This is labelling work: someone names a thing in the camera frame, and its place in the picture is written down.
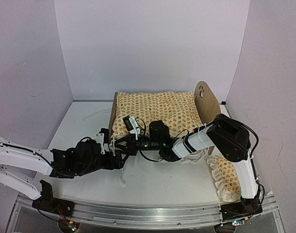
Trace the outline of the duck print ruffled cushion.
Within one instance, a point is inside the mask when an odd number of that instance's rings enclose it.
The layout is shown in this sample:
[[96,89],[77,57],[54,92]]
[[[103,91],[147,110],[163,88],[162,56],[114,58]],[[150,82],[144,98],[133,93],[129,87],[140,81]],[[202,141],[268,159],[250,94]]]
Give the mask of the duck print ruffled cushion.
[[141,127],[146,127],[147,136],[150,134],[149,124],[153,121],[161,120],[169,127],[172,137],[182,130],[192,131],[202,125],[192,92],[118,93],[116,115],[110,127],[112,139],[129,134],[123,122],[126,116],[134,116]]

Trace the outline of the wooden pet bed frame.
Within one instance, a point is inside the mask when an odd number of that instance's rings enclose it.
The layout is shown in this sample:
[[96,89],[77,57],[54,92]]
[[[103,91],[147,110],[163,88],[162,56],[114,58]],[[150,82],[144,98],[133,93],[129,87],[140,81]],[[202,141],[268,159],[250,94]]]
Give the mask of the wooden pet bed frame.
[[[112,150],[115,149],[113,142],[117,139],[111,138],[112,130],[110,127],[112,126],[113,120],[115,119],[115,115],[116,115],[116,96],[118,93],[119,92],[115,93],[112,109],[111,109],[111,116],[109,120],[108,145],[109,145],[109,148]],[[213,121],[215,117],[218,114],[220,114],[221,110],[220,110],[219,102],[215,97],[214,93],[212,92],[212,90],[210,89],[210,87],[207,85],[206,82],[201,81],[196,85],[195,91],[192,93],[194,95],[195,106],[197,108],[198,114],[202,121],[202,125]],[[178,133],[176,136],[182,137],[182,136],[185,136],[187,133],[191,133],[192,131],[182,130],[182,132]]]

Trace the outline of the small duck print pillow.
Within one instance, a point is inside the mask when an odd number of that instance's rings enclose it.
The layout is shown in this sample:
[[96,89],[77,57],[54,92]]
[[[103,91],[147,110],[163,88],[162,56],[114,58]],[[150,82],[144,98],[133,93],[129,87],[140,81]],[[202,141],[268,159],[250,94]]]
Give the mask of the small duck print pillow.
[[207,159],[211,168],[218,198],[223,202],[236,202],[241,198],[241,187],[233,164],[221,154]]

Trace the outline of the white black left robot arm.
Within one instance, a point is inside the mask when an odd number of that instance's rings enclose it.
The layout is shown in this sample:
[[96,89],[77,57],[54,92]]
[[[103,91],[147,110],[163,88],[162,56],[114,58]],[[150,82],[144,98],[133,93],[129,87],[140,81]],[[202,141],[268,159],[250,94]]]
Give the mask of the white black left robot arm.
[[74,179],[101,169],[123,168],[128,157],[120,151],[106,151],[105,138],[104,133],[98,133],[96,139],[84,137],[75,147],[66,150],[42,150],[11,143],[0,137],[0,183],[26,195],[34,204],[39,203],[45,211],[53,212],[58,205],[51,184],[35,180],[17,169],[57,179]]

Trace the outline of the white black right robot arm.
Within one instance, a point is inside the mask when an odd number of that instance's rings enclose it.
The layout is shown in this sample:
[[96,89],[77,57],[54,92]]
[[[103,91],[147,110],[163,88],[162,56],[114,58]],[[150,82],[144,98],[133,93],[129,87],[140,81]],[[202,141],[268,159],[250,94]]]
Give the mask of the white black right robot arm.
[[169,127],[161,120],[140,126],[134,116],[123,118],[129,134],[111,143],[115,152],[127,156],[157,150],[161,160],[176,162],[191,155],[198,155],[210,147],[217,148],[221,155],[232,163],[240,183],[241,197],[237,204],[221,208],[224,217],[244,217],[262,211],[265,189],[259,183],[252,159],[257,145],[251,145],[250,135],[258,135],[247,125],[218,114],[215,119],[194,130],[170,136]]

